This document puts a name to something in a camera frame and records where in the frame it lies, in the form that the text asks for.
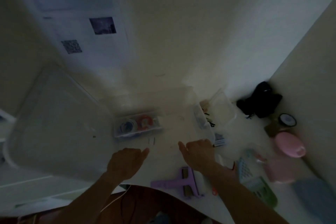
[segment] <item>hand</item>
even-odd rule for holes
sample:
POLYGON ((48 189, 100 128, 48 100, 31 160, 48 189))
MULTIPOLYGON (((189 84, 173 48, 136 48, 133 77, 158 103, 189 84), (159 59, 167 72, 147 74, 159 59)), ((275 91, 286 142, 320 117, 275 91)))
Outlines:
POLYGON ((178 142, 178 146, 186 163, 203 175, 216 164, 215 150, 208 139, 188 142, 185 146, 178 142))
POLYGON ((124 180, 132 178, 142 166, 148 153, 149 148, 142 152, 140 149, 125 148, 114 153, 105 172, 107 181, 120 184, 124 180))

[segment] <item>forearm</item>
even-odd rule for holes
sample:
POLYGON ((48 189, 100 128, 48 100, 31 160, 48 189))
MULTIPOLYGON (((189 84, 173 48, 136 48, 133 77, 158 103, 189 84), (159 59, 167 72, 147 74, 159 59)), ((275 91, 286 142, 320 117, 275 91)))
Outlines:
POLYGON ((236 224, 288 224, 238 181, 229 177, 221 165, 214 163, 205 174, 229 210, 236 224))
POLYGON ((52 224, 92 224, 106 200, 119 185, 103 174, 89 189, 76 198, 55 218, 52 224))

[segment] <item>wall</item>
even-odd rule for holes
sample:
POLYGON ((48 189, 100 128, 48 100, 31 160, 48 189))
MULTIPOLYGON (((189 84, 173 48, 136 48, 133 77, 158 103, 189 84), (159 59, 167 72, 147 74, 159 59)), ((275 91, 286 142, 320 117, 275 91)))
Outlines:
POLYGON ((61 63, 20 0, 0 0, 0 109, 15 116, 41 68, 61 63))
POLYGON ((134 57, 76 78, 101 95, 191 85, 251 93, 275 70, 331 0, 118 0, 134 57))
POLYGON ((271 77, 283 95, 277 114, 295 116, 307 159, 336 191, 336 0, 271 77))

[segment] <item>qr code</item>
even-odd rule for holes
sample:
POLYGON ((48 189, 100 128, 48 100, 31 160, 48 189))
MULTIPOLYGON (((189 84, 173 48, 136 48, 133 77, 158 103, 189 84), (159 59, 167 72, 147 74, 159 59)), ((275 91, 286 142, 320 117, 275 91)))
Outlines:
POLYGON ((61 41, 68 54, 83 52, 77 40, 61 41))

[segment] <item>person's left hand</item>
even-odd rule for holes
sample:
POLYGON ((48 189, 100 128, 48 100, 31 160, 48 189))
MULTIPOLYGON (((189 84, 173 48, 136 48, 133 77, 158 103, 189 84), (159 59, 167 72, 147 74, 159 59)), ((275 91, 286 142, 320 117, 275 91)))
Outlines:
POLYGON ((147 158, 149 148, 141 152, 140 149, 125 148, 112 155, 107 165, 105 176, 109 182, 120 184, 137 173, 147 158))

